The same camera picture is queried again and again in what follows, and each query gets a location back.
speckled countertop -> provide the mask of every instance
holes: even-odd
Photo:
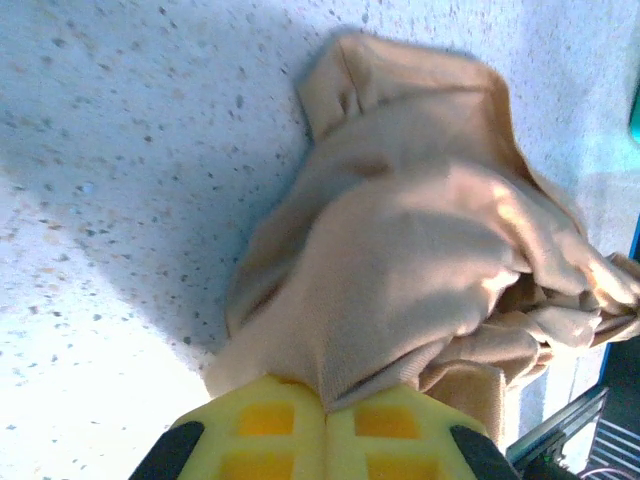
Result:
[[[497,68],[533,164],[627,251],[638,3],[482,3],[3,2],[0,478],[125,478],[207,399],[229,276],[308,149],[293,82],[342,28]],[[576,371],[522,418],[593,382]]]

beige cloth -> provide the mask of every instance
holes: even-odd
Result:
[[[273,373],[333,410],[405,382],[499,442],[508,386],[640,332],[637,265],[528,165],[496,72],[349,35],[300,96],[315,149],[235,276],[213,395]]]

wire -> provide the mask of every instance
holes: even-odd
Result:
[[[628,472],[625,472],[624,470],[620,470],[618,468],[613,468],[613,467],[601,467],[601,468],[594,468],[591,470],[584,470],[578,474],[578,477],[580,479],[583,479],[583,478],[590,477],[591,475],[595,475],[596,473],[617,473],[618,475],[622,475],[624,478],[628,480],[638,480],[638,477],[634,477],[633,475],[631,475]]]

blue edge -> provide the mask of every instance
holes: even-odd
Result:
[[[636,223],[636,233],[633,234],[633,242],[631,242],[631,250],[629,251],[629,258],[633,258],[636,261],[640,261],[640,251],[638,250],[638,243],[640,239],[640,216],[638,217],[638,223]],[[604,370],[607,367],[607,360],[609,360],[609,351],[611,350],[611,344],[607,345],[607,349],[604,351],[604,358],[602,359],[602,365],[600,367],[600,378],[598,378],[598,384],[602,384],[604,378]]]

